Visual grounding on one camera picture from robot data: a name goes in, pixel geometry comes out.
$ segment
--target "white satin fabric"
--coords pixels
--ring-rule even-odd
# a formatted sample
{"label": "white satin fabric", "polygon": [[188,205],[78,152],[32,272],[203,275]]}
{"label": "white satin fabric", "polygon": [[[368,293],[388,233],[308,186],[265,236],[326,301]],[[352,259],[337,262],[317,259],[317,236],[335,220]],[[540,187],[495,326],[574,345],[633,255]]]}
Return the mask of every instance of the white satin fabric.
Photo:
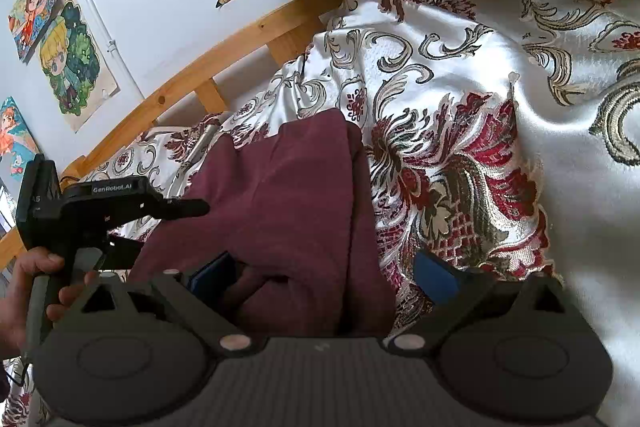
{"label": "white satin fabric", "polygon": [[546,270],[614,361],[600,418],[636,427],[639,65],[639,0],[345,0],[240,111],[151,130],[89,178],[142,174],[179,196],[222,132],[240,147],[339,107],[369,153],[394,330],[431,307],[412,282],[418,248],[504,279]]}

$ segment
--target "wooden headboard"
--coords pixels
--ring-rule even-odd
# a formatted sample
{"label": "wooden headboard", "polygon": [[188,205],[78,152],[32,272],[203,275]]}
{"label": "wooden headboard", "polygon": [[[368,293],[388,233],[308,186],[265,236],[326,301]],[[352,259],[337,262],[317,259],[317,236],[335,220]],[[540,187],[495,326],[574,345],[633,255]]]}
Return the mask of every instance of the wooden headboard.
{"label": "wooden headboard", "polygon": [[[304,52],[313,35],[324,31],[318,18],[342,0],[293,0],[213,46],[143,100],[87,156],[80,156],[60,174],[81,178],[105,163],[136,136],[155,126],[156,119],[194,91],[207,112],[226,110],[215,75],[267,45],[278,65]],[[24,251],[17,229],[0,240],[0,266]]]}

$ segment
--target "gray ribbed surface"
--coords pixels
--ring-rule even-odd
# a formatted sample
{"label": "gray ribbed surface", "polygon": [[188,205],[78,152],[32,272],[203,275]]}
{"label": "gray ribbed surface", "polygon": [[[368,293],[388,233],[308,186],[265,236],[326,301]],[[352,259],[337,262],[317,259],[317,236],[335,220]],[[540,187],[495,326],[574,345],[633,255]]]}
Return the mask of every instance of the gray ribbed surface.
{"label": "gray ribbed surface", "polygon": [[[254,357],[226,360],[190,404],[145,424],[148,427],[507,425],[514,424],[466,409],[438,386],[424,362],[389,355],[373,339],[273,339]],[[590,417],[562,425],[602,427]]]}

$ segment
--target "burgundy fabric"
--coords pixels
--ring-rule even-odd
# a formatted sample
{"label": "burgundy fabric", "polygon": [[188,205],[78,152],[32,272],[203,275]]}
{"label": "burgundy fabric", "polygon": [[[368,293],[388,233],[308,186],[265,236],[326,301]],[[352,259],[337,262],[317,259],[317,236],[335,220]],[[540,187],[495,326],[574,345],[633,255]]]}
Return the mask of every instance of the burgundy fabric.
{"label": "burgundy fabric", "polygon": [[202,217],[160,223],[130,279],[223,251],[244,263],[218,310],[247,333],[385,335],[395,297],[380,273],[369,166],[340,110],[285,123],[236,150],[216,142],[188,190]]}

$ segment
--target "bed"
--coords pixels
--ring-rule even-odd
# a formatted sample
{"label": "bed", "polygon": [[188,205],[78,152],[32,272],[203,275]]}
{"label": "bed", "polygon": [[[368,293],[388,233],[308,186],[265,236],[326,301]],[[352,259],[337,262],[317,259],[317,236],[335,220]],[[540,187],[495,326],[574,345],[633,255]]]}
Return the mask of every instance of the bed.
{"label": "bed", "polygon": [[[419,247],[504,279],[546,271],[614,360],[601,418],[633,426],[638,210],[628,189],[640,154],[636,120],[623,128],[623,119],[640,100],[637,42],[638,0],[295,0],[170,79],[61,177],[140,174],[181,196],[221,133],[241,147],[338,107],[369,153],[394,332],[431,308],[412,282]],[[212,78],[264,44],[281,70],[225,112]],[[209,115],[191,128],[154,124],[191,91]],[[156,224],[122,233],[144,240]],[[12,231],[0,261],[21,249]]]}

